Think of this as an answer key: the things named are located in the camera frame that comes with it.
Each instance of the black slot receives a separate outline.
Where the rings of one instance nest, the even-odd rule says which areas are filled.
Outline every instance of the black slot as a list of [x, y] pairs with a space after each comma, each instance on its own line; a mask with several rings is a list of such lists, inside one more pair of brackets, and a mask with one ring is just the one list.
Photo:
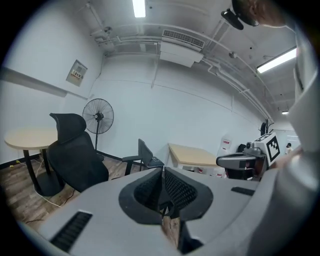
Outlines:
[[92, 214], [90, 213], [78, 211], [53, 237], [51, 243], [59, 249], [68, 252], [91, 217]]

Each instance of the wooden floor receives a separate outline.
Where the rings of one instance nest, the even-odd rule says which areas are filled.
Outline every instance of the wooden floor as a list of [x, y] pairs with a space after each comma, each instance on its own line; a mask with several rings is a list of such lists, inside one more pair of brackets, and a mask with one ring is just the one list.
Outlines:
[[[40, 158], [31, 162], [35, 173], [37, 170], [38, 174], [46, 171], [43, 163], [40, 166]], [[109, 171], [109, 180], [125, 175], [126, 163], [109, 157], [104, 157], [103, 163]], [[139, 168], [138, 165], [132, 165], [131, 173], [139, 172]], [[74, 195], [68, 199], [68, 202], [80, 194], [66, 184], [60, 193], [45, 197], [57, 206], [49, 203], [35, 192], [27, 166], [23, 163], [0, 170], [0, 184], [5, 192], [7, 205], [16, 220], [27, 223], [35, 230], [41, 222], [59, 208], [58, 206], [63, 206], [73, 192]], [[179, 219], [170, 220], [169, 217], [163, 219], [162, 230], [175, 246], [178, 245], [179, 223]]]

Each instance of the mesh chair back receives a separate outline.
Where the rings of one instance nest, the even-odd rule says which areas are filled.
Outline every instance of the mesh chair back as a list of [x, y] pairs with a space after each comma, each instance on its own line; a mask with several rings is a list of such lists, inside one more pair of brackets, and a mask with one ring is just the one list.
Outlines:
[[[63, 129], [66, 127], [66, 123], [64, 123], [67, 119], [66, 115], [75, 117], [75, 114], [65, 114], [63, 116], [61, 114], [54, 115], [54, 119], [57, 121], [58, 138], [59, 133], [64, 133], [64, 135], [67, 134], [68, 136], [63, 136], [63, 142], [58, 140], [47, 149], [47, 157], [53, 170], [57, 172], [67, 184], [79, 192], [95, 184], [107, 181], [109, 179], [108, 169], [98, 159], [89, 134], [85, 131], [79, 134], [79, 130], [83, 129], [83, 126], [69, 128], [68, 132], [65, 132]], [[81, 125], [81, 123], [82, 121], [79, 121], [70, 125]], [[71, 131], [76, 131], [76, 136], [74, 136]]]
[[145, 166], [147, 166], [147, 164], [152, 160], [152, 157], [154, 156], [154, 154], [142, 139], [138, 140], [138, 154], [142, 158], [142, 162]]

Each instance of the black table base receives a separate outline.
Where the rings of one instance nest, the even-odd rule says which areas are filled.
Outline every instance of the black table base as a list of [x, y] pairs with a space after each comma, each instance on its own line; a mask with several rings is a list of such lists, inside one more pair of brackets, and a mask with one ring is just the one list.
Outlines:
[[34, 184], [34, 188], [39, 195], [44, 197], [52, 197], [65, 187], [65, 182], [62, 180], [62, 178], [54, 171], [50, 171], [46, 149], [42, 149], [42, 157], [46, 172], [38, 175], [38, 177], [36, 177], [32, 167], [29, 151], [24, 150], [23, 154], [26, 167]]

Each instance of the black office chair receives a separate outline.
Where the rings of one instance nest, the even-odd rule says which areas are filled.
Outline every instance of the black office chair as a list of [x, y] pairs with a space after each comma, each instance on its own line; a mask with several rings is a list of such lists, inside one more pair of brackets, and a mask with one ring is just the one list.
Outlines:
[[154, 157], [154, 154], [151, 152], [151, 150], [147, 147], [146, 143], [142, 139], [138, 140], [138, 155], [127, 156], [122, 158], [122, 162], [126, 163], [124, 175], [129, 175], [133, 162], [139, 160], [139, 171], [141, 171], [142, 165], [144, 165], [147, 169], [162, 168], [165, 165], [157, 157]]
[[106, 182], [109, 172], [99, 160], [87, 125], [78, 114], [55, 114], [58, 140], [47, 149], [47, 158], [53, 170], [71, 187], [79, 192]]

